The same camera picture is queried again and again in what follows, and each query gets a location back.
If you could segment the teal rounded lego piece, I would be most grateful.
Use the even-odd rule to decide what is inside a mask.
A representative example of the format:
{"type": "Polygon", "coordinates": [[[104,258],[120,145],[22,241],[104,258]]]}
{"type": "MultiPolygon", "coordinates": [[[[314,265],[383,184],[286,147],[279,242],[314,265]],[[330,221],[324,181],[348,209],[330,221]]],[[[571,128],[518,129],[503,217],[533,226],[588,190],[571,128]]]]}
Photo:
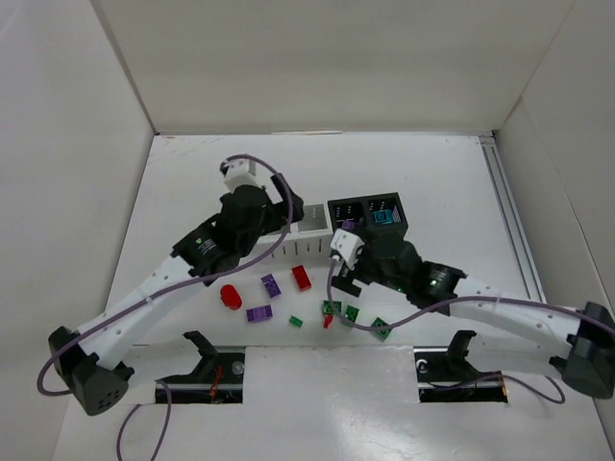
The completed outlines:
{"type": "Polygon", "coordinates": [[[395,223],[393,212],[390,209],[382,209],[382,210],[374,211],[372,213],[372,218],[373,218],[374,224],[379,225],[379,226],[395,223]]]}

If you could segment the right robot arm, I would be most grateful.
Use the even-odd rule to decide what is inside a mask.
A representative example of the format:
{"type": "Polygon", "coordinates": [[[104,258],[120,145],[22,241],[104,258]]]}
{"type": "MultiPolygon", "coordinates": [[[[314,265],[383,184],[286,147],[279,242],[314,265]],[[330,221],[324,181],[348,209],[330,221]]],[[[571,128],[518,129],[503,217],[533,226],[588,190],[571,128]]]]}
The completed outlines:
{"type": "Polygon", "coordinates": [[[599,303],[582,309],[505,294],[462,270],[426,261],[397,235],[336,230],[327,288],[359,297],[359,285],[378,284],[405,296],[416,313],[371,332],[389,332],[429,313],[486,324],[513,341],[460,330],[441,360],[464,383],[495,371],[559,376],[572,390],[609,400],[614,396],[614,318],[599,303]]]}

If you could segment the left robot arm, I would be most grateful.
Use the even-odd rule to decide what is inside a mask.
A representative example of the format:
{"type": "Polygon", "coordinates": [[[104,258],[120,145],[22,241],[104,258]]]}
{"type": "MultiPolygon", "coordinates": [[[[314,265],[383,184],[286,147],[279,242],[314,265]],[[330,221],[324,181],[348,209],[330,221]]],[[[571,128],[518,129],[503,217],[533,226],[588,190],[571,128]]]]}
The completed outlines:
{"type": "Polygon", "coordinates": [[[75,330],[60,327],[50,334],[51,365],[88,416],[108,411],[141,382],[211,372],[218,352],[197,330],[177,343],[140,347],[137,341],[202,288],[244,269],[241,258],[261,237],[288,233],[290,225],[303,220],[303,199],[282,175],[271,181],[280,202],[273,203],[254,183],[230,186],[220,211],[177,242],[129,296],[75,330]]]}

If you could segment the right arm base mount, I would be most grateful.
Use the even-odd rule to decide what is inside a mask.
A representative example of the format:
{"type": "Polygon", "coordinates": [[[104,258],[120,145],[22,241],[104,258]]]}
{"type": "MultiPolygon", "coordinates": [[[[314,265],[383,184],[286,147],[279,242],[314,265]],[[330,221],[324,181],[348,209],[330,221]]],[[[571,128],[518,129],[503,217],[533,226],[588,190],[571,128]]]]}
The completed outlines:
{"type": "Polygon", "coordinates": [[[446,347],[414,349],[421,403],[508,402],[502,374],[481,372],[467,360],[476,336],[472,330],[460,330],[446,347]]]}

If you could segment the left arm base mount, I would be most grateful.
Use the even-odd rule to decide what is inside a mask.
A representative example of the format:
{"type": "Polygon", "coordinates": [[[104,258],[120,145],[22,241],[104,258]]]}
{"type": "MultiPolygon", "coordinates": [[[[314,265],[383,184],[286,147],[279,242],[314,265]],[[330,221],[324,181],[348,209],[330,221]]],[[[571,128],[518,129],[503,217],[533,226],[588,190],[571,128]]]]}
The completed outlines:
{"type": "Polygon", "coordinates": [[[156,403],[175,404],[240,404],[243,403],[245,372],[244,348],[216,348],[198,331],[189,331],[184,338],[196,347],[200,360],[186,374],[166,376],[155,392],[156,403]]]}

